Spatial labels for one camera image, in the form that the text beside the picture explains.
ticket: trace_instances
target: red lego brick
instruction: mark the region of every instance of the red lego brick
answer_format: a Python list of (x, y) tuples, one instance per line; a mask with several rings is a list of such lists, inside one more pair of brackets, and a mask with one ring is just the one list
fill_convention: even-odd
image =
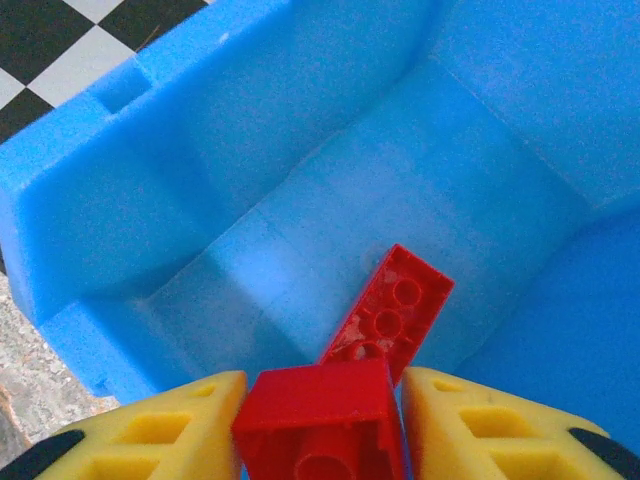
[(251, 480), (406, 479), (383, 359), (263, 372), (232, 432)]
[(395, 245), (319, 363), (385, 358), (397, 385), (453, 289), (453, 281)]

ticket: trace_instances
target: blue plastic container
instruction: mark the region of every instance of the blue plastic container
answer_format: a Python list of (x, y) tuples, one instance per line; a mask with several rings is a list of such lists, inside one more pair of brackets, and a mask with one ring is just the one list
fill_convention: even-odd
[(640, 449), (640, 7), (565, 3), (219, 0), (0, 148), (15, 301), (130, 402), (315, 360), (398, 242), (417, 364)]

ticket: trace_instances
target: notch in blue plastic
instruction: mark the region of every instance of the notch in blue plastic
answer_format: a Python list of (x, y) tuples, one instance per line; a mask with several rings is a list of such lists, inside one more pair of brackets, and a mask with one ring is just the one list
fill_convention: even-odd
[(90, 91), (109, 112), (118, 113), (151, 86), (142, 67), (132, 58), (96, 82)]

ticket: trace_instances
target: blue plastic bin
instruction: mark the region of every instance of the blue plastic bin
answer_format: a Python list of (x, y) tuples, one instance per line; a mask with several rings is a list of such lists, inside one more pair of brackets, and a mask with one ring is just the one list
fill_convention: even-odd
[(315, 360), (398, 242), (457, 282), (417, 364), (638, 450), (639, 19), (219, 0), (0, 148), (15, 301), (126, 403)]

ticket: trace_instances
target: speckled stone surface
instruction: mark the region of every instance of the speckled stone surface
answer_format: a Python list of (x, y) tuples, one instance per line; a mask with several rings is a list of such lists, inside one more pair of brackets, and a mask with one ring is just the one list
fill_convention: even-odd
[(62, 426), (117, 405), (73, 377), (15, 307), (0, 275), (0, 468)]

